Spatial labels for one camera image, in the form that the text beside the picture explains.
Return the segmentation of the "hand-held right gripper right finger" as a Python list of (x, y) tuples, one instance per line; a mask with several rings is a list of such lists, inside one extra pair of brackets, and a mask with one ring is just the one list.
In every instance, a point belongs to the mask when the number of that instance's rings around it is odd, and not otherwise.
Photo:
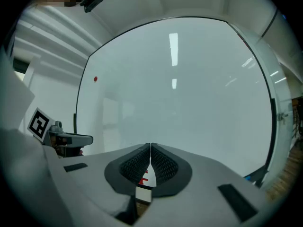
[(266, 194), (224, 164), (177, 148), (153, 143), (155, 172), (173, 160), (178, 169), (151, 192), (151, 204), (137, 227), (259, 226)]

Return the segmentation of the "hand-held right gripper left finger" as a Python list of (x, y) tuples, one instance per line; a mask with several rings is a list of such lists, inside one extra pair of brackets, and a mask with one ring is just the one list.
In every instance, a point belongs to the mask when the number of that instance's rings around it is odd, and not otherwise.
[(137, 218), (136, 187), (150, 164), (150, 143), (60, 159), (76, 186), (115, 218)]

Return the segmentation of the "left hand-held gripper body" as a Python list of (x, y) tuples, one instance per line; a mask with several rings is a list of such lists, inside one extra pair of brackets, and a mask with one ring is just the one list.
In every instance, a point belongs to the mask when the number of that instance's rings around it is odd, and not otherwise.
[(66, 137), (61, 121), (55, 121), (41, 109), (36, 108), (27, 129), (42, 145), (53, 148), (60, 157), (82, 155), (82, 146), (72, 146), (71, 137)]

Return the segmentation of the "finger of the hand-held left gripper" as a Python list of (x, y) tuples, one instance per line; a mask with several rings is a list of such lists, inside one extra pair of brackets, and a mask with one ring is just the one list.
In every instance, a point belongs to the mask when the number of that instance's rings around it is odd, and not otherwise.
[(76, 133), (64, 133), (66, 137), (92, 137), (90, 135), (76, 134)]
[(93, 143), (92, 136), (72, 136), (71, 145), (72, 146), (86, 146)]

